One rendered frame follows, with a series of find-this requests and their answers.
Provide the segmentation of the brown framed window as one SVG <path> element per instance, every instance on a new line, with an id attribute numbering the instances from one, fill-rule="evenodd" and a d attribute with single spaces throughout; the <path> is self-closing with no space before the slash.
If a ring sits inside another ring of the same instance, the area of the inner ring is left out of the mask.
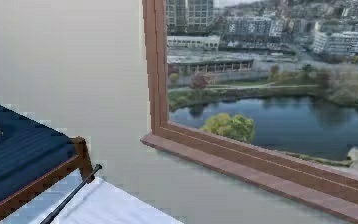
<path id="1" fill-rule="evenodd" d="M 142 0 L 146 145 L 358 224 L 358 0 Z"/>

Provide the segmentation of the white flat table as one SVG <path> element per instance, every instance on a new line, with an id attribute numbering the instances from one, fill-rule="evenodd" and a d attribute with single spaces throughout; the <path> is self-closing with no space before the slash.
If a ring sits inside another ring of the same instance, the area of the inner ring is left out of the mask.
<path id="1" fill-rule="evenodd" d="M 102 178 L 85 185 L 50 224 L 184 224 Z"/>

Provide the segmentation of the thin black rod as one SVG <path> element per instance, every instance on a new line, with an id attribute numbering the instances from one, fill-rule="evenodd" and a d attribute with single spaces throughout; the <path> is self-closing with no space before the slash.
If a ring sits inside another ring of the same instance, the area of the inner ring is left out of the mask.
<path id="1" fill-rule="evenodd" d="M 50 212 L 40 224 L 51 224 L 54 219 L 60 214 L 65 206 L 73 199 L 73 197 L 95 176 L 95 174 L 101 170 L 103 166 L 96 164 L 93 171 L 82 180 L 82 182 L 52 211 Z"/>

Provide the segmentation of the blue bed with wooden frame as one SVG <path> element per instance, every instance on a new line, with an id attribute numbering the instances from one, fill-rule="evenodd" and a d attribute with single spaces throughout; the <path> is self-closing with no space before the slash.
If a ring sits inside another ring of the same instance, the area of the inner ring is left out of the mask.
<path id="1" fill-rule="evenodd" d="M 86 140 L 0 105 L 0 221 L 75 170 L 92 171 Z"/>

